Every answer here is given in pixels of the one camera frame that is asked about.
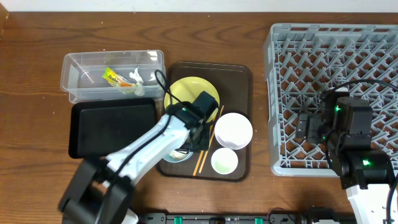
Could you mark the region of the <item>white bowl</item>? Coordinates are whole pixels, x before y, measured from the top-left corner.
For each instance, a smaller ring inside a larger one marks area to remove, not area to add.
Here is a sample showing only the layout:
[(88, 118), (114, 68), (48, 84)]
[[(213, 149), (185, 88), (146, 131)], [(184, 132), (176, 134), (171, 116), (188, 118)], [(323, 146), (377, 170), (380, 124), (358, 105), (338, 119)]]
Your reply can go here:
[(240, 113), (227, 113), (215, 124), (215, 137), (223, 147), (239, 150), (246, 147), (252, 140), (251, 122)]

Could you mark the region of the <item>rice leftovers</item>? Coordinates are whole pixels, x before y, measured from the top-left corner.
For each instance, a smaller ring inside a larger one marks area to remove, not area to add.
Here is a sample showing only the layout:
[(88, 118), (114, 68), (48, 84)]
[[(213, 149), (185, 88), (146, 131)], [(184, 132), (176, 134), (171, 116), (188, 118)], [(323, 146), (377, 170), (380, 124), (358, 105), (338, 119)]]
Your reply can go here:
[(169, 156), (174, 160), (180, 161), (188, 156), (188, 152), (172, 151)]

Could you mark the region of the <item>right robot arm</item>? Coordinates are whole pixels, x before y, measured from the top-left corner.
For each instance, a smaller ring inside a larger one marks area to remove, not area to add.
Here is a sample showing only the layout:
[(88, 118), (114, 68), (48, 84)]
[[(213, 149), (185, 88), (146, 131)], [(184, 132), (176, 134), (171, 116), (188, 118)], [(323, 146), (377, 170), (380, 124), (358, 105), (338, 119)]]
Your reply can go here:
[(321, 113), (299, 113), (296, 138), (326, 149), (357, 223), (397, 223), (397, 176), (389, 156), (371, 147), (373, 109), (345, 88), (325, 92)]

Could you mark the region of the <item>green snack wrapper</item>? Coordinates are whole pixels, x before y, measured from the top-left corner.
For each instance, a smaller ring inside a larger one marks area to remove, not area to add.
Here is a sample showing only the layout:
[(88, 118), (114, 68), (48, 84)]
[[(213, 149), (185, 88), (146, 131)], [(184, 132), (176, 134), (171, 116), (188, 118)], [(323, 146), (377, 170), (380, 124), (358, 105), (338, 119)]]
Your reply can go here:
[(135, 83), (131, 83), (124, 77), (120, 76), (113, 69), (106, 67), (102, 76), (111, 86), (119, 88), (119, 91), (124, 94), (133, 93), (137, 87)]

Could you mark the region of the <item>pale green cup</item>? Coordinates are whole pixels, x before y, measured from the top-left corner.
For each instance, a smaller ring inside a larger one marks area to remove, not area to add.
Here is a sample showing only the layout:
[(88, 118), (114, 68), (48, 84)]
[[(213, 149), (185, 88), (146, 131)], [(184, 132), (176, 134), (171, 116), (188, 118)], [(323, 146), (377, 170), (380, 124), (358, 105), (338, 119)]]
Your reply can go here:
[(211, 166), (221, 175), (231, 174), (238, 166), (238, 156), (232, 149), (217, 149), (211, 157)]

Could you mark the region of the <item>yellow plate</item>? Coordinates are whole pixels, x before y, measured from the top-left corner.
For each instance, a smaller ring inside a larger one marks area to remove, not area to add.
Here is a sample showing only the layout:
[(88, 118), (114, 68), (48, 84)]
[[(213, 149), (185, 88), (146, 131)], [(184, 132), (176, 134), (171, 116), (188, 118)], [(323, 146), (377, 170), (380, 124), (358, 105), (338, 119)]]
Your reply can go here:
[(217, 89), (208, 80), (200, 77), (184, 77), (171, 84), (170, 91), (181, 102), (187, 101), (191, 104), (193, 104), (201, 92), (207, 92), (216, 100), (218, 106), (216, 106), (212, 114), (207, 117), (206, 122), (211, 123), (215, 118), (218, 112), (220, 96)]

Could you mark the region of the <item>white tissue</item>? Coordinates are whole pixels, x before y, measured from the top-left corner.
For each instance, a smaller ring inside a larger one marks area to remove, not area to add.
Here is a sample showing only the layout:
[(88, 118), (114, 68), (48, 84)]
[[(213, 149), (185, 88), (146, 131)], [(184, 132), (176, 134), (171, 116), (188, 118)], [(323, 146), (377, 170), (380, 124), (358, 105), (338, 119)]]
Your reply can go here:
[(135, 68), (133, 72), (129, 73), (129, 77), (136, 81), (136, 90), (134, 91), (134, 93), (137, 96), (143, 96), (145, 93), (144, 85), (143, 85), (144, 81), (143, 81), (142, 77), (139, 75), (138, 67)]

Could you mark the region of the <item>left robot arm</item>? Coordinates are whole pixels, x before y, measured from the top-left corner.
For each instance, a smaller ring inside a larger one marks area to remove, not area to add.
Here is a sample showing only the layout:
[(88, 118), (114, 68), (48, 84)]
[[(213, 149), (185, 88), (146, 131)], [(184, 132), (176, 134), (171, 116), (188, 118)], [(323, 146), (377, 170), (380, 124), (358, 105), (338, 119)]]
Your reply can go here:
[(131, 210), (136, 184), (161, 159), (201, 135), (218, 102), (203, 91), (193, 102), (169, 105), (159, 122), (104, 159), (83, 159), (58, 209), (73, 223), (137, 223)]

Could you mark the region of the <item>light blue bowl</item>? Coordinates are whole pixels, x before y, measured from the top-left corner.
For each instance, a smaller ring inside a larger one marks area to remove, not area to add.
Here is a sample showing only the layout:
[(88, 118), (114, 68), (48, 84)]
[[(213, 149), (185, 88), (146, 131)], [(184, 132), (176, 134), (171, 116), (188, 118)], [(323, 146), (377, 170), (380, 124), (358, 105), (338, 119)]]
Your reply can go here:
[(188, 160), (193, 155), (190, 151), (174, 150), (163, 157), (163, 160), (170, 163), (179, 163)]

